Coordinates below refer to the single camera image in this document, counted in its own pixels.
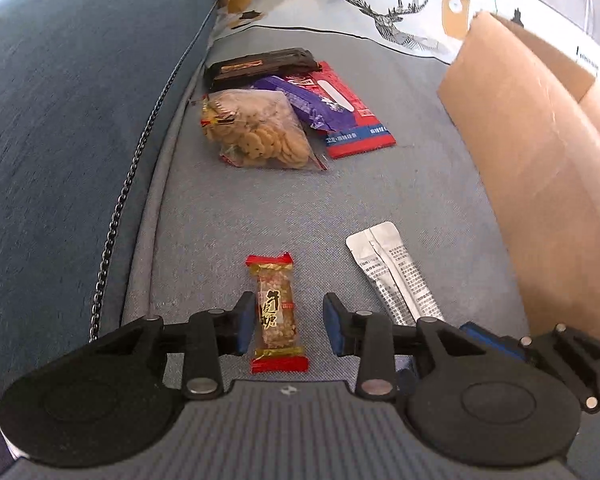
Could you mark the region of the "blue sofa cushion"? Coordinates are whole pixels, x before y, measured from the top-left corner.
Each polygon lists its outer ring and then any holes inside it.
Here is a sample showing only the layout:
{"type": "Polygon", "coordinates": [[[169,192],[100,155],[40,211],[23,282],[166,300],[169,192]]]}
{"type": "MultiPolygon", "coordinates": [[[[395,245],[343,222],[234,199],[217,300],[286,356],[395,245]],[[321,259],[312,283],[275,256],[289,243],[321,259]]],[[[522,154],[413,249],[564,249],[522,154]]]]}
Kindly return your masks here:
{"type": "MultiPolygon", "coordinates": [[[[0,0],[0,400],[115,330],[218,0],[0,0]]],[[[0,474],[12,458],[0,434],[0,474]]]]}

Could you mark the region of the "purple snack packet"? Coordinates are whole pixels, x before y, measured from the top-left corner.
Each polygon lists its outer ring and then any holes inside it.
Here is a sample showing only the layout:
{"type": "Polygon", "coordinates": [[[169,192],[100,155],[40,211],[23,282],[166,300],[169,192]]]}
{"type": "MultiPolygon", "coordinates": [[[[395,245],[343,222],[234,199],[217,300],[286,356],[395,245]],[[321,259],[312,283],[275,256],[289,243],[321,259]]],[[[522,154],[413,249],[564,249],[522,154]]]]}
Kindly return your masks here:
{"type": "Polygon", "coordinates": [[[279,76],[257,79],[251,88],[283,92],[299,119],[315,130],[344,131],[356,126],[352,112],[333,101],[279,76]]]}

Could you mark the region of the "clear bag of biscuits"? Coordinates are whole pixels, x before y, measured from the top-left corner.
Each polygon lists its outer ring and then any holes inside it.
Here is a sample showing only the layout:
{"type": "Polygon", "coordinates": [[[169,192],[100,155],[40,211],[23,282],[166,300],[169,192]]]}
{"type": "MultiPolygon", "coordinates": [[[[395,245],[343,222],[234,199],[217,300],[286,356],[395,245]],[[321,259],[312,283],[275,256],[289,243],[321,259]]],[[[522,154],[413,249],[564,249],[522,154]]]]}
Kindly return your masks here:
{"type": "Polygon", "coordinates": [[[230,89],[208,94],[202,99],[200,125],[230,166],[326,169],[283,92],[230,89]]]}

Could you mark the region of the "open cardboard box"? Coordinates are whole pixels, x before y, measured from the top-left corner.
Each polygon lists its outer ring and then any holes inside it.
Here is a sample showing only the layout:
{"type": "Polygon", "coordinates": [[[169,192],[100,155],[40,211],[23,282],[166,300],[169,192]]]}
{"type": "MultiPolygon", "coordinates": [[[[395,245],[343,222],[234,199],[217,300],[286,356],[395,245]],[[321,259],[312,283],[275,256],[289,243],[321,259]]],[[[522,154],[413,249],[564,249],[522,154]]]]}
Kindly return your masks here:
{"type": "Polygon", "coordinates": [[[488,193],[532,332],[562,323],[600,340],[600,85],[481,12],[438,95],[488,193]]]}

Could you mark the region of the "red snack packet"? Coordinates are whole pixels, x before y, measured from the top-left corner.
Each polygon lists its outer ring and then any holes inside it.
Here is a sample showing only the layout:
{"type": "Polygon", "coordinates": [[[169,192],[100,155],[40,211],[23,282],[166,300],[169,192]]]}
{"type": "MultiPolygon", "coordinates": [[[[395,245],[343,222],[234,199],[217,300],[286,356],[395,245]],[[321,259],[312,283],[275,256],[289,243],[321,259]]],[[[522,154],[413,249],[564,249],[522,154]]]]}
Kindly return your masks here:
{"type": "Polygon", "coordinates": [[[303,76],[288,76],[286,81],[310,90],[352,112],[356,126],[344,131],[320,132],[325,139],[326,153],[332,159],[359,155],[396,146],[396,139],[372,110],[349,88],[340,76],[322,61],[322,70],[303,76]]]}

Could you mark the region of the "black snack bar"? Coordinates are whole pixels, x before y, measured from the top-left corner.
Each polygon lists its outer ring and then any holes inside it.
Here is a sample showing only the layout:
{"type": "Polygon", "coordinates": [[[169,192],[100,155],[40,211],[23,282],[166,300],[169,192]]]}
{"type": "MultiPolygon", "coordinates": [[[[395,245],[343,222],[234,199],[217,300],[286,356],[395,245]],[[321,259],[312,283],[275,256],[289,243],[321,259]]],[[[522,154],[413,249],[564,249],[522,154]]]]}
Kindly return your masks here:
{"type": "Polygon", "coordinates": [[[309,50],[289,48],[213,63],[204,71],[204,83],[213,92],[245,87],[267,76],[297,76],[321,70],[309,50]]]}

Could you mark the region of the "silver foil sachet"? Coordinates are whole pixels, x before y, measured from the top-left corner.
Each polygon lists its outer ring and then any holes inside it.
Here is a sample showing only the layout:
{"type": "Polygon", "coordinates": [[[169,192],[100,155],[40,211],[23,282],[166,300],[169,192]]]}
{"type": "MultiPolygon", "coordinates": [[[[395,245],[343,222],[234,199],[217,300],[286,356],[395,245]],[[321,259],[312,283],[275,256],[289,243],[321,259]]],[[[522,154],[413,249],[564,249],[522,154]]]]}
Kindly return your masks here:
{"type": "Polygon", "coordinates": [[[351,234],[346,245],[394,324],[415,326],[420,318],[444,320],[434,295],[392,222],[381,222],[351,234]]]}

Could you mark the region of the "red peanut candy bar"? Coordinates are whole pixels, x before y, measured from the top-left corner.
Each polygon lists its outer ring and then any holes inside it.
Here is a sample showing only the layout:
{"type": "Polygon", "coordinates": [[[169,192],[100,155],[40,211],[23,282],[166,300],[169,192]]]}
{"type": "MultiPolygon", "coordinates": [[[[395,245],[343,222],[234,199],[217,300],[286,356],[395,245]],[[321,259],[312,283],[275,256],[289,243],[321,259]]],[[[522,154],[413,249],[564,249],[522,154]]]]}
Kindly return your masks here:
{"type": "Polygon", "coordinates": [[[251,359],[251,373],[306,373],[310,361],[299,344],[291,284],[294,260],[289,252],[276,257],[250,255],[246,267],[257,282],[260,336],[251,359]]]}

